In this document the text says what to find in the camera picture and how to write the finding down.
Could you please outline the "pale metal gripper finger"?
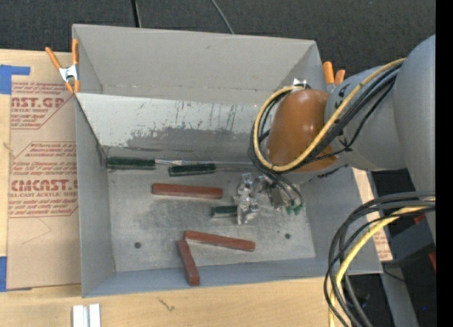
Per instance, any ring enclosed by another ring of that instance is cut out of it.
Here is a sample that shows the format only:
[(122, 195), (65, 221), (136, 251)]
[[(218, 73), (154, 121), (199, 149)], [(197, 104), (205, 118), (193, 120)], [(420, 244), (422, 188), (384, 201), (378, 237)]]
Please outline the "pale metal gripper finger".
[(250, 195), (254, 191), (255, 180), (251, 173), (242, 173), (241, 180), (239, 181), (239, 194)]
[(236, 220), (238, 225), (247, 224), (258, 215), (260, 207), (256, 197), (236, 196), (233, 200), (236, 204)]

